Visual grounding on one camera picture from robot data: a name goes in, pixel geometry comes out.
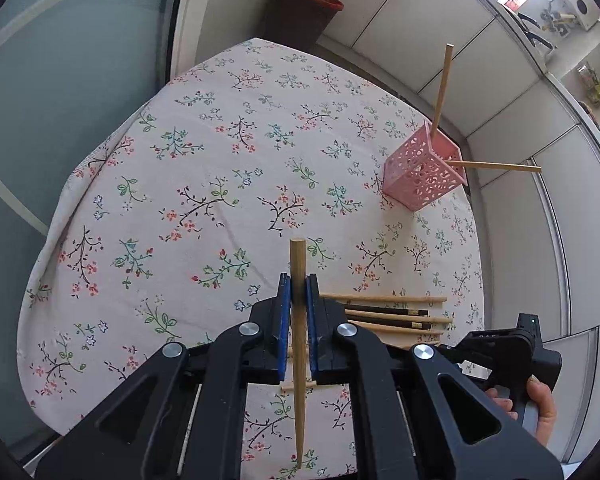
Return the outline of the right hand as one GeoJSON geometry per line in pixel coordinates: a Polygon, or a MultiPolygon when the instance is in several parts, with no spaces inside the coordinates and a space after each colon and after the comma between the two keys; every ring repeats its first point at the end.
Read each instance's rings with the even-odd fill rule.
{"type": "MultiPolygon", "coordinates": [[[[532,375],[527,382],[527,393],[530,405],[534,409],[535,428],[534,436],[542,445],[547,446],[550,437],[554,431],[557,419],[557,408],[552,390],[547,384],[541,382],[539,378],[532,375]]],[[[486,390],[486,395],[513,420],[518,419],[518,414],[514,411],[513,401],[504,398],[498,394],[498,390],[490,388],[486,390]]]]}

